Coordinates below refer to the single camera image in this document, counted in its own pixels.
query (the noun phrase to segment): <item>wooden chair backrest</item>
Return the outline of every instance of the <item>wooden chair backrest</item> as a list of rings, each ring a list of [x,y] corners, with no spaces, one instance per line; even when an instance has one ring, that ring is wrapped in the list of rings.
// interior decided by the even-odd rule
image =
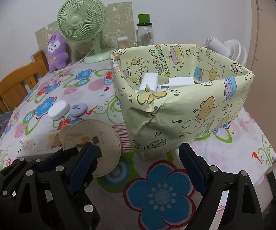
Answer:
[[[0,112],[13,111],[22,103],[28,94],[23,82],[32,89],[38,83],[36,74],[43,77],[48,72],[44,52],[40,51],[33,57],[35,61],[14,70],[0,82]]]

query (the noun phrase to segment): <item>beige door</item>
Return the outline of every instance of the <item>beige door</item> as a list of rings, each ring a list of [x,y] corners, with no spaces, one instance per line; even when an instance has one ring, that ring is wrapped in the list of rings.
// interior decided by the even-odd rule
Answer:
[[[253,21],[253,27],[258,22],[257,44],[251,68],[255,78],[245,108],[276,152],[276,2],[257,0],[253,14],[256,10],[257,21]],[[251,41],[250,51],[254,51],[254,48]]]

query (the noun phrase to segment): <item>cartoon gift box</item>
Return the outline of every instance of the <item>cartoon gift box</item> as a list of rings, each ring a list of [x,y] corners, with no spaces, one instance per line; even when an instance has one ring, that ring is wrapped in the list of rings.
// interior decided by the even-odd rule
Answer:
[[[238,116],[254,74],[199,45],[168,44],[111,53],[114,88],[133,149],[153,158],[192,142]],[[136,94],[143,75],[194,78],[194,85]]]

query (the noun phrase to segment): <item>fan stand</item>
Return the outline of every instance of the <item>fan stand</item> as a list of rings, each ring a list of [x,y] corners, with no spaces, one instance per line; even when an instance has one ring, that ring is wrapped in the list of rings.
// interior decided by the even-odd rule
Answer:
[[[92,40],[92,45],[94,54],[86,56],[84,59],[85,63],[90,64],[109,59],[110,53],[113,49],[101,49],[98,37]]]

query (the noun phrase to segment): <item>fan base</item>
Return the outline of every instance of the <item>fan base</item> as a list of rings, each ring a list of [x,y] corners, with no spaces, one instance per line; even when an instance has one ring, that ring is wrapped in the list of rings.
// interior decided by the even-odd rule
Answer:
[[[85,63],[96,63],[103,60],[109,59],[110,53],[113,51],[113,49],[103,49],[101,50],[101,53],[89,55],[85,58]]]

